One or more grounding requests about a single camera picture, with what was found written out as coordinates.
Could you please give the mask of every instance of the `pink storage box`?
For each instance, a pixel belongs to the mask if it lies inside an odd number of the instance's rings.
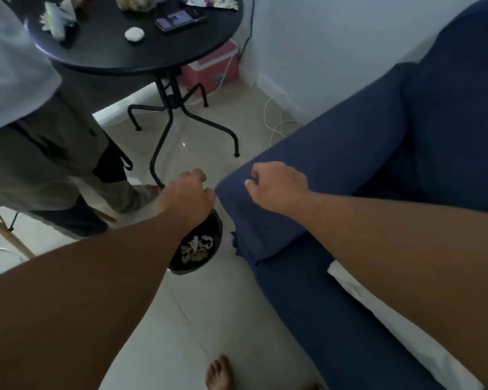
[[[238,49],[237,43],[230,39],[208,56],[182,66],[182,75],[186,78],[190,87],[202,83],[206,93],[211,93],[217,90],[221,84],[226,68],[227,72],[223,85],[239,78]]]

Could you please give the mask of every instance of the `navy blue couch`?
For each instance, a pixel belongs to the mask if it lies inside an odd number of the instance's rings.
[[[333,258],[305,229],[254,205],[244,181],[267,161],[304,172],[323,193],[488,212],[488,0],[451,22],[418,64],[396,65],[216,190],[238,254],[331,389],[441,389],[326,273]]]

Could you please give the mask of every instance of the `snack package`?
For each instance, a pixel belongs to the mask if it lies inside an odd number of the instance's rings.
[[[116,0],[122,11],[148,12],[166,0]]]
[[[239,4],[235,0],[182,0],[187,5],[192,5],[194,7],[215,7],[224,9],[239,9]]]

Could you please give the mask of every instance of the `hand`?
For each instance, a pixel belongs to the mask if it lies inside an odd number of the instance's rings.
[[[196,168],[184,171],[157,197],[162,212],[170,211],[187,233],[206,220],[215,204],[213,189],[204,189],[206,174]]]
[[[253,201],[282,215],[287,215],[309,193],[306,176],[282,162],[256,163],[251,176],[259,180],[259,184],[251,179],[245,182]]]

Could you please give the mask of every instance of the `forearm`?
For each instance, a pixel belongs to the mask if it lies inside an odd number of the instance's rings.
[[[166,212],[0,275],[0,388],[97,389],[188,231]]]
[[[308,193],[287,213],[488,386],[488,214]]]

